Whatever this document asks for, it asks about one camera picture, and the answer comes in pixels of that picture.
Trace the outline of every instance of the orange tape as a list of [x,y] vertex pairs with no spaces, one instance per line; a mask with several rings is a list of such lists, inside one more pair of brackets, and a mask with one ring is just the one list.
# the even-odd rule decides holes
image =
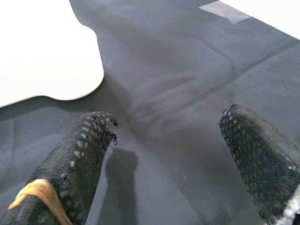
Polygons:
[[60,225],[73,225],[67,217],[54,187],[45,179],[37,179],[26,185],[18,193],[15,201],[10,204],[8,210],[11,210],[21,204],[28,195],[37,196],[43,203],[45,203]]

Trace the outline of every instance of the white board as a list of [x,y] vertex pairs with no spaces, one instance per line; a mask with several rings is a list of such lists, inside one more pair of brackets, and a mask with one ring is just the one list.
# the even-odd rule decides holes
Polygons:
[[0,107],[84,97],[102,82],[97,36],[69,0],[0,1]]
[[220,0],[276,29],[300,39],[299,0]]

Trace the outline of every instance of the white patch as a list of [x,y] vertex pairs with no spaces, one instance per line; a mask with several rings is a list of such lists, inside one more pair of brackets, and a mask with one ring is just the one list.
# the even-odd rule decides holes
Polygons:
[[215,1],[213,3],[201,6],[199,8],[206,12],[224,17],[232,23],[238,23],[251,17],[220,1]]
[[291,225],[296,214],[300,213],[300,185],[296,188],[293,196],[287,202],[283,212],[283,217],[275,222],[274,225]]

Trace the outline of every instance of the black textured pad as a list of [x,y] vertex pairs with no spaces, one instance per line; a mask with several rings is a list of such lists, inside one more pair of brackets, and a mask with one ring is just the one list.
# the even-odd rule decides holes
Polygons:
[[294,220],[299,213],[298,203],[288,205],[300,184],[299,146],[239,105],[224,110],[219,125],[260,216],[269,225],[280,219],[291,225],[288,217]]
[[[55,188],[66,215],[74,225],[84,225],[100,178],[107,147],[116,142],[108,123],[115,119],[105,112],[88,113],[76,128],[50,152],[26,184],[47,179]],[[29,195],[0,219],[0,225],[58,225],[47,206]]]

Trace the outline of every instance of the orange strap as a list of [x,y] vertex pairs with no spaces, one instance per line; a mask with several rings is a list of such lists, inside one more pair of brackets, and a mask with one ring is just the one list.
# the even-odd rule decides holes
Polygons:
[[27,195],[37,196],[45,203],[50,212],[55,216],[60,225],[73,225],[70,219],[65,214],[63,206],[57,196],[57,193],[52,184],[45,179],[37,179],[34,182],[26,185],[17,195],[15,201],[10,204],[8,210],[21,204]]

